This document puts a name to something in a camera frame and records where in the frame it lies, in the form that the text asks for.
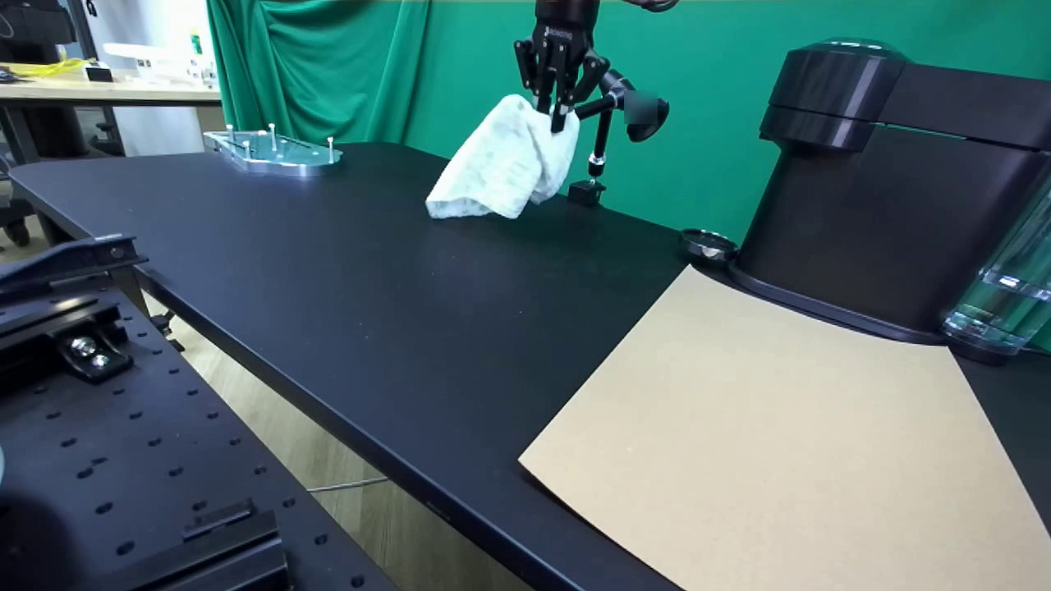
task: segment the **white cloth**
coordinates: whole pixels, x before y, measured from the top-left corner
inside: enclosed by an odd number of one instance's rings
[[[525,205],[559,193],[578,147],[583,122],[573,111],[552,134],[552,119],[524,97],[506,97],[461,144],[426,197],[435,220],[501,215],[517,220]]]

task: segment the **clear plastic container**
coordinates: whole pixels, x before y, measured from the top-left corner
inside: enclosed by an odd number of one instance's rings
[[[947,317],[947,336],[985,356],[1036,348],[1043,333],[1051,333],[1051,177]]]

